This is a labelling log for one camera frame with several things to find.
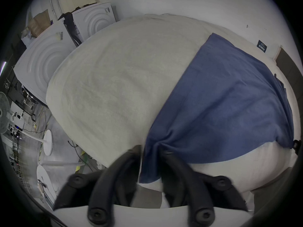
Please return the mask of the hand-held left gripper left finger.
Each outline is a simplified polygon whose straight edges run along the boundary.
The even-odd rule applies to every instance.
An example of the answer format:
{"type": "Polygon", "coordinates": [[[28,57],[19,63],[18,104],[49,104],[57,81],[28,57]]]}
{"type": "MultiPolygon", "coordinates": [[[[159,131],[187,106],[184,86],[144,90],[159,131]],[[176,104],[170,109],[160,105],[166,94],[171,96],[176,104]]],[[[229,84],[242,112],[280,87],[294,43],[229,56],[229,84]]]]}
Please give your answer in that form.
{"type": "Polygon", "coordinates": [[[129,207],[137,190],[141,145],[127,150],[108,168],[70,175],[54,204],[63,226],[113,226],[114,204],[129,207]]]}

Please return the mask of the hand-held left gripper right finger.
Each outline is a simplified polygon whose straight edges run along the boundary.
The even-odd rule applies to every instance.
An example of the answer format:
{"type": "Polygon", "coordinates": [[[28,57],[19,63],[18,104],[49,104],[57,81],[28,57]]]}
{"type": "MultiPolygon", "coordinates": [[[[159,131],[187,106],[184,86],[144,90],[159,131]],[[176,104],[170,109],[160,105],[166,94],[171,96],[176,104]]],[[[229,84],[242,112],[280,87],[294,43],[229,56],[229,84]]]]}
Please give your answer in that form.
{"type": "Polygon", "coordinates": [[[170,207],[188,206],[189,225],[212,225],[215,207],[248,214],[228,177],[196,172],[173,152],[161,151],[161,180],[170,207]]]}

